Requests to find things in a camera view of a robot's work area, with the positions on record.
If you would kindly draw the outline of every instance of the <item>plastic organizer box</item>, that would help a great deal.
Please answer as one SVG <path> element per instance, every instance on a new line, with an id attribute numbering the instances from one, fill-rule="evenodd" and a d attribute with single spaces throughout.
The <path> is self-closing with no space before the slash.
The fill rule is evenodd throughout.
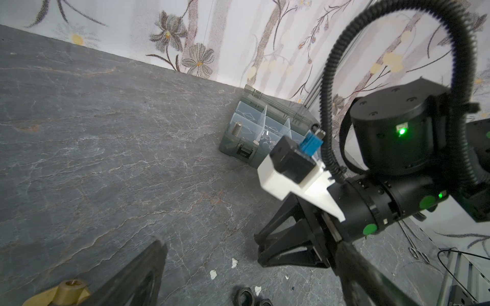
<path id="1" fill-rule="evenodd" d="M 303 105 L 283 104 L 246 85 L 220 151 L 257 168 L 283 135 L 300 144 L 313 123 L 318 121 Z"/>

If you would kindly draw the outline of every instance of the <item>green circular sticker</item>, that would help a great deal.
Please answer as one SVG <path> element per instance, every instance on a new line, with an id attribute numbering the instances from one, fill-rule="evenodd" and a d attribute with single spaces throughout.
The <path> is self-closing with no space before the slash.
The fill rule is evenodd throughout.
<path id="1" fill-rule="evenodd" d="M 436 197 L 431 195 L 426 195 L 422 198 L 422 200 L 420 200 L 419 205 L 421 209 L 426 210 L 427 208 L 434 205 L 435 202 L 436 202 Z"/>
<path id="2" fill-rule="evenodd" d="M 367 236 L 369 234 L 374 233 L 377 230 L 378 230 L 378 226 L 374 223 L 371 223 L 371 224 L 366 225 L 366 227 L 363 230 L 363 234 L 364 234 L 364 236 Z"/>

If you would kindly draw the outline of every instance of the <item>black corrugated cable tube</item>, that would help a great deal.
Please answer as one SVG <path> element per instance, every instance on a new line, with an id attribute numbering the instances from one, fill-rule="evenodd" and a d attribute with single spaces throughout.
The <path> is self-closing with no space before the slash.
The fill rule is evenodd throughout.
<path id="1" fill-rule="evenodd" d="M 326 132 L 321 156 L 327 169 L 337 182 L 345 177 L 332 151 L 332 85 L 342 55 L 368 24 L 399 10 L 419 10 L 438 19 L 449 33 L 453 53 L 453 74 L 449 115 L 447 116 L 446 140 L 452 173 L 465 190 L 477 187 L 481 182 L 490 183 L 490 173 L 476 173 L 470 160 L 466 138 L 466 110 L 476 72 L 476 37 L 465 10 L 454 0 L 380 0 L 357 16 L 335 42 L 323 72 L 320 91 L 321 128 Z"/>

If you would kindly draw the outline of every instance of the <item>black nut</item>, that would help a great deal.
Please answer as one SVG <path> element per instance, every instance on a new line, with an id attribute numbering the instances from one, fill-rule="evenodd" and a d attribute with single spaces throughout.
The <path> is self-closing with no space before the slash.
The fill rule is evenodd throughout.
<path id="1" fill-rule="evenodd" d="M 257 306 L 273 306 L 269 299 L 263 299 L 257 303 Z"/>
<path id="2" fill-rule="evenodd" d="M 233 306 L 253 306 L 255 304 L 255 298 L 250 288 L 242 288 L 237 291 L 235 298 L 233 299 Z"/>

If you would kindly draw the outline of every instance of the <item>brass part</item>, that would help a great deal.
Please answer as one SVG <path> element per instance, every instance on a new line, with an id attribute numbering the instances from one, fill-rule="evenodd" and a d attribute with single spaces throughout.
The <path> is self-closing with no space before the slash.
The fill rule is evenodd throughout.
<path id="1" fill-rule="evenodd" d="M 58 286 L 33 296 L 22 306 L 78 305 L 91 295 L 87 283 L 82 280 L 62 281 Z"/>

